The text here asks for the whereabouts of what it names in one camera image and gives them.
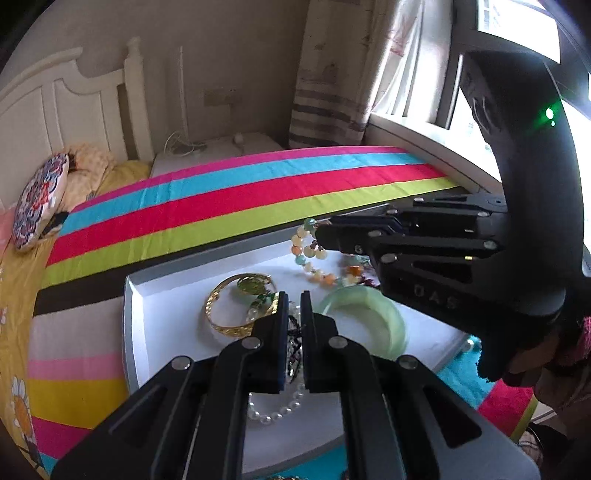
window frame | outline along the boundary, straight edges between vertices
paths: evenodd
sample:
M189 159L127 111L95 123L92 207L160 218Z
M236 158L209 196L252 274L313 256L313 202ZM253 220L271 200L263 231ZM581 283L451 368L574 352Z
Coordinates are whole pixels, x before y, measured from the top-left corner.
M509 1L526 5L535 11L551 16L546 10L532 6L527 2L521 0ZM589 72L559 22L557 22L557 26L558 41L560 43L560 64L510 40L479 31L478 0L453 0L450 55L435 125L449 129L460 89L459 79L462 72L463 55L473 50L522 52L537 55L544 60L550 69L563 99L591 119Z

green jade bangle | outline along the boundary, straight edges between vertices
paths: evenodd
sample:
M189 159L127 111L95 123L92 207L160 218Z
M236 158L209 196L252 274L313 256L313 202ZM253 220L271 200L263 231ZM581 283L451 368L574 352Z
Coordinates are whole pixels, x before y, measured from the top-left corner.
M328 315L331 310L350 305L360 305L377 313L388 328L390 343L386 351L375 349L369 353L389 360L396 360L404 353L407 345L404 320L394 302L384 297L375 288L363 285L339 288L324 297L318 307L314 308L314 311L322 315ZM373 322L367 322L369 327L376 326L371 323Z

pillow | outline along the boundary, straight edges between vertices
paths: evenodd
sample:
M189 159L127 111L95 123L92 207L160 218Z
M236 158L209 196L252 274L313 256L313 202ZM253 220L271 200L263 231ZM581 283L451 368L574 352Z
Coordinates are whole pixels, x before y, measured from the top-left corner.
M57 211L71 212L95 196L101 182L113 169L115 157L111 152L90 144L72 145L62 153L70 157L70 173Z
M51 157L22 191L12 228L12 241L17 250L29 250L39 240L64 195L69 166L68 155Z
M15 207L10 207L6 212L0 213L0 260L4 256L4 251L12 235L15 209Z

window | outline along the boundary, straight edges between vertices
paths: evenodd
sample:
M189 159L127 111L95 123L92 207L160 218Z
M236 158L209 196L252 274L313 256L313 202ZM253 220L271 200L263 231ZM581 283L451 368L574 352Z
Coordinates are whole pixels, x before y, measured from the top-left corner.
M478 30L530 48L560 63L555 20L533 0L478 0Z
M579 162L581 186L583 188L583 207L585 234L584 244L591 250L591 120L579 112L571 104L563 101L566 118L569 120L570 132L573 135L574 148Z
M491 146L485 142L482 133L480 133L480 128L472 116L470 105L461 90L457 95L456 110L449 127L449 133L457 140L455 143L461 144L463 149L470 151L469 154L459 151L457 153L501 181L501 174Z
M465 157L499 178L496 165L492 166L494 155L456 82L462 71L462 54L471 50L537 52L569 108L573 105L587 118L591 118L591 74L556 21L536 0L454 0L454 7L452 54L436 125L448 128L458 140L463 138L474 149L470 157Z

gold bracelet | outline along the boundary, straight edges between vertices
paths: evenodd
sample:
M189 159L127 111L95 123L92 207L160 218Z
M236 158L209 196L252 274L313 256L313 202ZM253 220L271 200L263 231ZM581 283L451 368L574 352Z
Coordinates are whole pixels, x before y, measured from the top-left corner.
M273 289L275 290L273 292L274 293L273 301L271 302L270 307L267 309L267 311L262 316L265 317L265 316L270 315L271 313L275 313L277 311L277 303L279 300L279 295L277 294L278 293L277 286L275 285L275 283L271 279L270 275L263 275L260 273L241 273L238 275L233 275L233 276L227 278L226 280L224 280L223 282L221 282L219 285L217 285L217 287L215 287L212 290L212 292L209 294L209 297L207 297L207 300L205 301L205 316L207 317L209 324L212 326L212 328L215 331L217 331L223 335L234 337L234 338L244 338L244 337L249 336L252 332L252 327L255 324L254 320L251 322L248 322L244 325L238 325L238 326L234 326L234 327L223 327L221 325L217 325L212 320L212 307L213 307L213 304L215 303L215 301L219 298L220 292L224 288L226 288L230 283L232 283L233 281L243 280L246 278L255 278L258 280L262 280L264 285L270 284L273 286Z

